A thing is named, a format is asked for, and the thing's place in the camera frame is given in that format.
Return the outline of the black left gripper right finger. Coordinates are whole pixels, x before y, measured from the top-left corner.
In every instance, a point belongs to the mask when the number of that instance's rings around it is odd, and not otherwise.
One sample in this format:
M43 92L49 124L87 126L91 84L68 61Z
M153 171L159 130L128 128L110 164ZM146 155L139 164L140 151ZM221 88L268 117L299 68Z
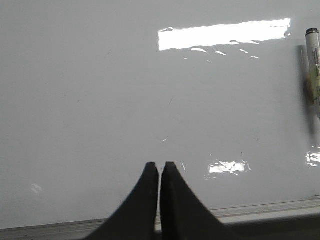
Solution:
M189 188L174 162L163 169L160 221L164 240L239 240Z

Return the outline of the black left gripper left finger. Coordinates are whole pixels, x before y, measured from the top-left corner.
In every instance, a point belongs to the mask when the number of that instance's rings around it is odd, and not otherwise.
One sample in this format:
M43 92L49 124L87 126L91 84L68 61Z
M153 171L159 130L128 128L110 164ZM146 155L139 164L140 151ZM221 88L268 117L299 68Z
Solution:
M87 240L153 240L158 206L159 172L148 162L134 189Z

